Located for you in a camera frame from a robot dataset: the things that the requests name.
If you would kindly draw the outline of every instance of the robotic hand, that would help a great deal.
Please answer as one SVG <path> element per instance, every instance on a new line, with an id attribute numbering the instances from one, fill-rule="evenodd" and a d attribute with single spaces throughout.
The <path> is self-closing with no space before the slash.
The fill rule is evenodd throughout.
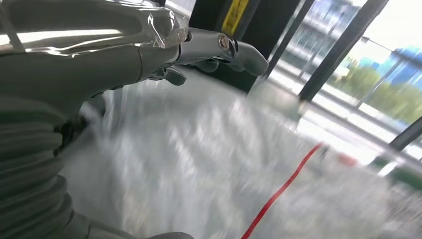
<path id="1" fill-rule="evenodd" d="M 267 69 L 252 46 L 178 25 L 166 8 L 114 0 L 0 1 L 0 238 L 133 238 L 73 211 L 54 129 L 105 90 L 181 85 L 174 65 Z M 187 234 L 155 239 L 187 239 Z"/>

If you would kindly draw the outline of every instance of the yellow label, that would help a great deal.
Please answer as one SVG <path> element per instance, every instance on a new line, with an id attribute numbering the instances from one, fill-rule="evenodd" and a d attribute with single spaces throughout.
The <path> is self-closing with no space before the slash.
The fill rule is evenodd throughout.
<path id="1" fill-rule="evenodd" d="M 248 2 L 249 0 L 233 0 L 231 2 L 231 6 L 225 16 L 223 26 L 221 28 L 225 34 L 233 36 Z"/>

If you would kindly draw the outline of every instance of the black metal frame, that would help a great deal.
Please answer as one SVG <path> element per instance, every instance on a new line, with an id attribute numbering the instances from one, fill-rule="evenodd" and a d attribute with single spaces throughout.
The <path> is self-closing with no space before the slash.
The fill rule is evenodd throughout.
<path id="1" fill-rule="evenodd" d="M 301 101 L 310 102 L 314 98 L 387 2 L 369 0 L 365 3 L 299 93 Z"/>
<path id="2" fill-rule="evenodd" d="M 384 6 L 387 4 L 388 0 L 372 0 L 368 1 L 359 11 L 358 15 L 354 18 L 354 20 L 350 23 L 349 27 L 344 31 L 342 36 L 339 38 L 339 40 L 336 42 L 336 44 L 333 46 L 333 48 L 330 50 L 329 54 L 324 58 L 323 62 L 320 64 L 320 66 L 317 68 L 317 70 L 312 74 L 311 78 L 306 82 L 303 80 L 300 76 L 297 76 L 293 73 L 290 73 L 289 71 L 283 70 L 285 73 L 288 73 L 292 77 L 294 77 L 297 80 L 300 80 L 304 83 L 304 87 L 302 88 L 301 92 L 299 93 L 299 97 L 302 101 L 312 101 L 314 96 L 321 90 L 322 86 L 325 84 L 325 82 L 328 80 L 328 78 L 333 74 L 334 70 L 338 67 L 340 62 L 345 58 L 345 56 L 348 54 L 348 52 L 351 50 L 351 48 L 354 46 L 354 44 L 362 37 L 363 32 L 366 30 L 366 28 L 369 26 L 369 24 L 374 20 L 374 18 L 382 11 Z M 306 14 L 308 13 L 309 9 L 311 8 L 312 4 L 314 3 L 314 0 L 306 0 L 304 2 L 303 7 L 299 11 L 297 17 L 294 19 L 293 23 L 291 24 L 290 28 L 286 32 L 282 42 L 278 46 L 276 52 L 274 53 L 274 56 L 272 57 L 270 61 L 270 66 L 268 71 L 265 74 L 265 78 L 268 78 L 270 73 L 274 70 L 274 68 L 277 66 L 277 63 L 283 54 L 283 52 L 286 50 L 287 45 L 291 41 L 293 35 L 299 28 L 300 24 L 304 20 Z M 420 67 L 422 69 L 422 63 L 419 61 L 416 61 L 402 53 L 399 53 L 397 51 L 391 51 L 393 54 L 397 55 L 399 57 L 398 62 L 390 69 L 390 71 L 384 76 L 379 83 L 382 83 L 387 75 L 391 73 L 401 62 L 408 61 L 412 64 L 416 65 L 417 67 Z M 348 108 L 353 113 L 359 114 L 361 117 L 364 117 L 370 121 L 373 121 L 375 124 L 380 125 L 381 127 L 390 130 L 392 132 L 396 132 L 398 136 L 392 140 L 389 143 L 389 146 L 392 149 L 395 149 L 397 151 L 402 151 L 406 146 L 408 146 L 410 143 L 415 141 L 421 134 L 422 134 L 422 117 L 416 120 L 413 124 L 411 124 L 407 129 L 405 129 L 402 133 L 400 133 L 397 129 L 392 128 L 391 126 L 381 122 L 380 120 L 368 115 L 365 112 L 359 111 L 358 108 L 363 104 L 366 97 L 363 97 L 360 99 L 357 105 L 353 106 L 349 103 L 343 102 L 342 100 L 336 98 L 335 96 L 332 96 L 329 93 L 324 93 L 324 95 L 331 100 L 333 100 L 335 103 L 344 106 L 345 108 Z M 416 145 L 419 145 L 422 147 L 422 143 L 415 142 Z"/>
<path id="3" fill-rule="evenodd" d="M 281 41 L 280 45 L 277 47 L 276 52 L 272 56 L 268 64 L 268 70 L 264 74 L 264 78 L 268 78 L 273 69 L 276 67 L 281 55 L 286 50 L 287 45 L 289 45 L 289 42 L 292 40 L 293 36 L 295 35 L 302 21 L 305 19 L 306 14 L 308 14 L 309 9 L 311 9 L 311 6 L 312 4 L 314 4 L 314 2 L 315 0 L 305 0 L 305 2 L 303 3 L 302 8 L 298 12 L 298 15 L 293 20 L 292 24 L 284 35 L 283 40 Z"/>

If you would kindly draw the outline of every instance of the glass window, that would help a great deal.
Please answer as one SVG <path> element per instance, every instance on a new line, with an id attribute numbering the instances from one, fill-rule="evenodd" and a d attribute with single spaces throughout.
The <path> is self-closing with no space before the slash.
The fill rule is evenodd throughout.
<path id="1" fill-rule="evenodd" d="M 275 70 L 293 74 L 290 77 L 296 81 L 307 81 L 359 9 L 360 6 L 354 1 L 316 0 Z"/>
<path id="2" fill-rule="evenodd" d="M 387 143 L 422 117 L 421 7 L 390 0 L 313 102 Z M 421 141 L 404 152 L 421 159 Z"/>

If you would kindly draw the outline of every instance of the red cable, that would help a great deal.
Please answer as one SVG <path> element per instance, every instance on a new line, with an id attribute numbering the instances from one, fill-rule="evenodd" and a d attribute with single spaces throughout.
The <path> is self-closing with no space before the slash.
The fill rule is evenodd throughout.
<path id="1" fill-rule="evenodd" d="M 296 168 L 296 171 L 290 176 L 287 182 L 268 200 L 268 202 L 264 205 L 264 207 L 259 211 L 258 215 L 256 215 L 255 219 L 252 221 L 251 225 L 249 226 L 248 230 L 246 230 L 245 234 L 241 237 L 241 239 L 248 239 L 251 235 L 252 231 L 255 229 L 256 225 L 262 219 L 264 214 L 270 208 L 270 206 L 277 200 L 277 198 L 290 186 L 290 184 L 296 179 L 300 171 L 302 170 L 303 166 L 306 162 L 311 158 L 311 156 L 321 148 L 322 143 L 317 144 L 309 153 L 303 158 L 299 166 Z"/>

